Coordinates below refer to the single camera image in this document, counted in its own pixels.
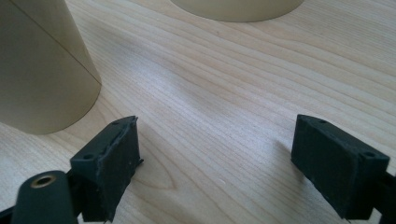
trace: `wooden table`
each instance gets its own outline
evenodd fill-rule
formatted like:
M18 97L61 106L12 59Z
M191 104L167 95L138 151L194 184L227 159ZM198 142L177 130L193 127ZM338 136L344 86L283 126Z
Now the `wooden table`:
M103 88L64 131L0 125L1 210L25 179L67 171L130 115L145 162L114 223L347 223L290 162L297 114L390 155L396 173L394 0L306 0L254 23L199 18L169 0L66 2Z

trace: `wooden surface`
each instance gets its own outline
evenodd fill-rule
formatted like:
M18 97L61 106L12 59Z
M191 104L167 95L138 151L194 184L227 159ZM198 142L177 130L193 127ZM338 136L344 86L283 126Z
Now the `wooden surface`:
M396 173L395 1L306 0L256 23L202 19L169 0L66 2L103 88L64 131L0 125L0 209L129 115L145 162L114 223L347 223L290 163L297 114L390 155Z

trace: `cardboard tube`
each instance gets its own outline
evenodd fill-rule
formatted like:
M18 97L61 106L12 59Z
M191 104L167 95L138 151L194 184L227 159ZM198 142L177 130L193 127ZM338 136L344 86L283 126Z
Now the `cardboard tube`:
M216 21L265 21L293 11L304 0L172 0L197 16Z
M0 1L0 121L53 133L93 106L101 79L64 0Z

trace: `wood grain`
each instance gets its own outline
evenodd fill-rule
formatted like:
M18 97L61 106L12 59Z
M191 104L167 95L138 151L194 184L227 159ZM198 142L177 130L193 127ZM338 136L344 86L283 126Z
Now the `wood grain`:
M129 115L139 117L145 162L114 223L347 223L290 163L297 114L390 155L396 173L393 0L305 0L254 23L199 18L169 0L66 3L103 88L64 131L0 125L0 209L26 178L67 171L107 123Z

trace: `light wood tabletop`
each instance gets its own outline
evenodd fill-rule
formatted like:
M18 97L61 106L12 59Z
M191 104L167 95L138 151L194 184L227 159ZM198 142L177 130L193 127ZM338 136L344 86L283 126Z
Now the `light wood tabletop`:
M203 19L170 0L66 3L103 87L63 131L0 124L0 210L24 180L68 171L109 122L131 115L145 162L114 223L347 223L290 162L297 114L389 155L396 174L394 0L305 0L253 23Z

